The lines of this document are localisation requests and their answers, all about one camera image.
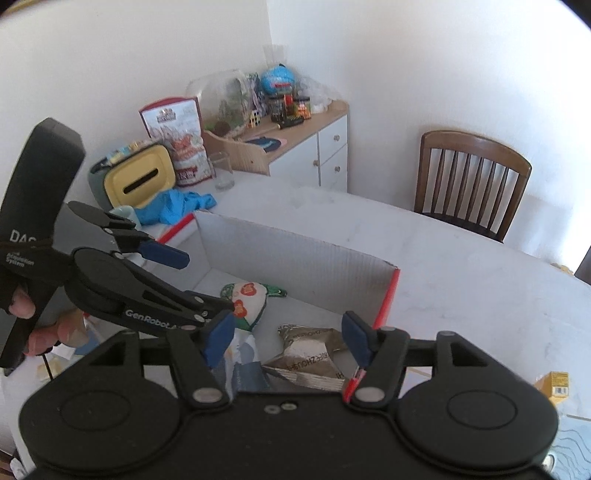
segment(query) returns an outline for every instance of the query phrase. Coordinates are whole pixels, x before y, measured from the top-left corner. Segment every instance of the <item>white plastic bag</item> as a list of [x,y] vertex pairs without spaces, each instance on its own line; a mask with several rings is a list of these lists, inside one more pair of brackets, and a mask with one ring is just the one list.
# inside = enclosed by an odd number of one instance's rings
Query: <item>white plastic bag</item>
[[297,79],[295,89],[298,96],[310,97],[311,113],[326,112],[330,103],[341,97],[335,90],[305,76]]

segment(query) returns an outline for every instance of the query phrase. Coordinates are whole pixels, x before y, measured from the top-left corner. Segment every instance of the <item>white cabinet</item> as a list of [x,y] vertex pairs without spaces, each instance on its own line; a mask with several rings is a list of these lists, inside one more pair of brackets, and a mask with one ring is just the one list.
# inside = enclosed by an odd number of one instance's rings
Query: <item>white cabinet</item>
[[324,163],[347,143],[347,117],[340,118],[318,132],[320,164]]
[[324,189],[347,192],[347,154],[345,144],[320,166],[320,185]]
[[271,177],[279,177],[300,187],[319,185],[318,146],[316,136],[292,148],[269,165]]
[[347,137],[345,115],[276,158],[269,174],[298,186],[347,192]]

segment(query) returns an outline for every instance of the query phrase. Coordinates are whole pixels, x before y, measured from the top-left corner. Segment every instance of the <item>jar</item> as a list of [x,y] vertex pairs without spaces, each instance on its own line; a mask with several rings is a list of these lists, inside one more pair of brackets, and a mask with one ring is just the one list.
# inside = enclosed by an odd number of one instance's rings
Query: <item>jar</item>
[[294,98],[295,114],[304,117],[305,120],[312,118],[310,110],[310,97],[299,96]]
[[294,96],[293,87],[291,83],[276,83],[275,90],[278,95],[283,95],[283,101],[285,103],[285,114],[287,116],[293,115],[294,112]]
[[283,95],[272,95],[269,97],[269,110],[271,111],[271,121],[281,122],[285,117],[285,102]]

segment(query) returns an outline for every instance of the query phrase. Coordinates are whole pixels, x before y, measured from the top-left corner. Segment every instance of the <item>glass terrarium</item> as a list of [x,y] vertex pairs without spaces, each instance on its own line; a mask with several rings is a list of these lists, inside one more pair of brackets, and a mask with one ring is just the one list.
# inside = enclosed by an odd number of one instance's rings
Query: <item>glass terrarium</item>
[[234,138],[244,132],[251,116],[251,91],[240,70],[228,70],[192,80],[185,92],[197,97],[204,130]]

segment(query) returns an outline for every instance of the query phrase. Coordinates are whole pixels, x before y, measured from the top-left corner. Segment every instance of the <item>barcode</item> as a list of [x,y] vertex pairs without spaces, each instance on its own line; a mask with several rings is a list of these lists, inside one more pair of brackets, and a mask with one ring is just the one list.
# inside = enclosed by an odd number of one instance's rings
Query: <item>barcode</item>
[[552,395],[565,395],[567,396],[569,394],[569,388],[568,387],[553,387],[552,388]]

